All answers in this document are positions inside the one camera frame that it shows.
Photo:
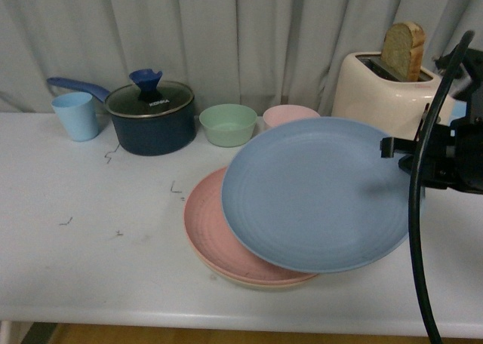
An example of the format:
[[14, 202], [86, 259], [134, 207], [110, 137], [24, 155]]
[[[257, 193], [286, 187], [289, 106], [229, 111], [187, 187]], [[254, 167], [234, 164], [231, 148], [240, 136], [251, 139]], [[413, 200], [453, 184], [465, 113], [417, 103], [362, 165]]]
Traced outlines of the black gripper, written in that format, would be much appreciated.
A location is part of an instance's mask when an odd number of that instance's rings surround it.
[[[452, 188], [460, 192], [482, 192], [482, 52], [470, 48], [463, 58], [463, 71], [471, 82], [456, 94], [466, 103], [463, 117], [448, 126], [436, 124], [429, 138], [423, 162], [422, 185]], [[380, 141], [380, 156], [413, 155], [416, 140], [385, 137]]]

